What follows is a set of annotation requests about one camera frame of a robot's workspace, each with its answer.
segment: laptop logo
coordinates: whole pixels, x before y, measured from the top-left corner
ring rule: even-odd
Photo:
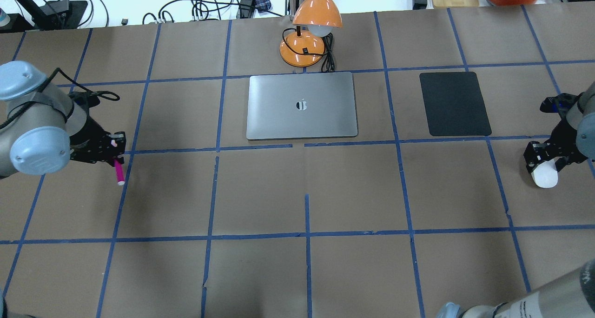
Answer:
[[[300,111],[306,110],[308,108],[308,106],[306,105],[306,101],[302,99],[300,102],[297,102],[296,108]]]

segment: lamp base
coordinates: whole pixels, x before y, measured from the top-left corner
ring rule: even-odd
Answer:
[[[323,54],[324,42],[323,39],[313,35],[307,30],[302,30],[300,36],[298,36],[297,32],[292,32],[291,34],[285,36],[285,41],[281,42],[281,45],[279,46],[279,52],[281,53],[281,58],[283,58],[283,61],[297,67],[312,66],[318,62],[318,60],[320,60],[321,55],[297,54],[293,52],[292,49],[299,53],[302,53],[304,49],[306,49],[307,53]]]

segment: lamp shade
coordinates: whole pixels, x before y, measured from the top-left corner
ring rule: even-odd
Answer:
[[[305,0],[297,9],[293,23],[308,26],[315,35],[330,32],[333,27],[343,27],[341,14],[333,0]]]

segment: light bulb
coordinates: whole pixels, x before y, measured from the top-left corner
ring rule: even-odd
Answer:
[[[308,25],[308,30],[317,37],[324,37],[331,33],[333,27],[325,25]]]

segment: plaid cloth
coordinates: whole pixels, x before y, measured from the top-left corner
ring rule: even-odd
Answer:
[[[271,9],[271,0],[254,0],[254,2],[255,2],[254,6],[259,11],[259,13],[262,13],[263,11],[268,11]]]

